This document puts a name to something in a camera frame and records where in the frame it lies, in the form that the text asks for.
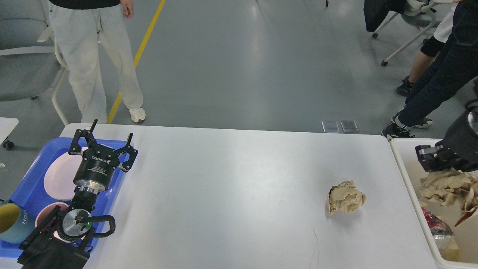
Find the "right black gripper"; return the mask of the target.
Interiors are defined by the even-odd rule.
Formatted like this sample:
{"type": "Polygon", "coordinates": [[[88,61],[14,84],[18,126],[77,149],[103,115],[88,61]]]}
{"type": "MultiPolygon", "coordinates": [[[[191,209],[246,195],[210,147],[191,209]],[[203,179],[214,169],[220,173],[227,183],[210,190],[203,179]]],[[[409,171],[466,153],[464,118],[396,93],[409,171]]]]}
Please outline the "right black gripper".
{"type": "Polygon", "coordinates": [[[448,128],[442,145],[417,145],[415,152],[425,171],[477,170],[478,163],[478,109],[467,108],[448,128]]]}

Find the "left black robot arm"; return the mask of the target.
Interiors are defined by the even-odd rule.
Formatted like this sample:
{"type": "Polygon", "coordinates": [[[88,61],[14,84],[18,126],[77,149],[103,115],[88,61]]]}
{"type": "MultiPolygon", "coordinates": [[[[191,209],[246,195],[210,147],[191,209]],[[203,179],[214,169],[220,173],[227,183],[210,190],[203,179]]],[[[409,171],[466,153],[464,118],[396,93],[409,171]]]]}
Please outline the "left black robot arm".
{"type": "Polygon", "coordinates": [[[114,217],[94,216],[94,205],[99,194],[109,189],[115,170],[132,168],[138,151],[131,145],[133,133],[118,149],[97,143],[96,124],[94,120],[89,129],[76,130],[67,152],[82,157],[73,178],[74,196],[65,210],[55,206],[19,245],[22,254],[17,262],[22,268],[82,269],[90,258],[90,241],[115,232],[114,217]]]}

